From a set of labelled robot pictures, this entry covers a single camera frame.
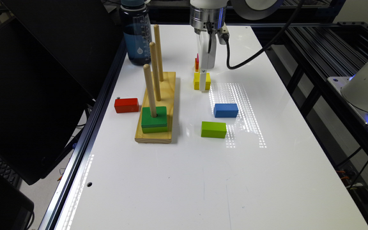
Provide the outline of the silver and white gripper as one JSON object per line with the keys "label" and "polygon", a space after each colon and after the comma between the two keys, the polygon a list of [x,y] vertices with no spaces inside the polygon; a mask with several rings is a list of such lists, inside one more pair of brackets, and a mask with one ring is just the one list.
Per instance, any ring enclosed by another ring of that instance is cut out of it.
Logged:
{"label": "silver and white gripper", "polygon": [[215,66],[217,33],[224,25],[226,7],[216,9],[190,7],[190,25],[194,28],[199,54],[199,90],[206,90],[206,70]]}

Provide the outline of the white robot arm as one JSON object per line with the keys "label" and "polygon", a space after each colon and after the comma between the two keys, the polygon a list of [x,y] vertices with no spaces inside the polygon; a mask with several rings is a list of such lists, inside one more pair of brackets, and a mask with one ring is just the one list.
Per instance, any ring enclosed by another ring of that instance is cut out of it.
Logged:
{"label": "white robot arm", "polygon": [[227,4],[247,20],[263,19],[274,13],[283,0],[190,0],[190,25],[197,36],[199,90],[206,90],[208,70],[215,66],[217,35],[223,34]]}

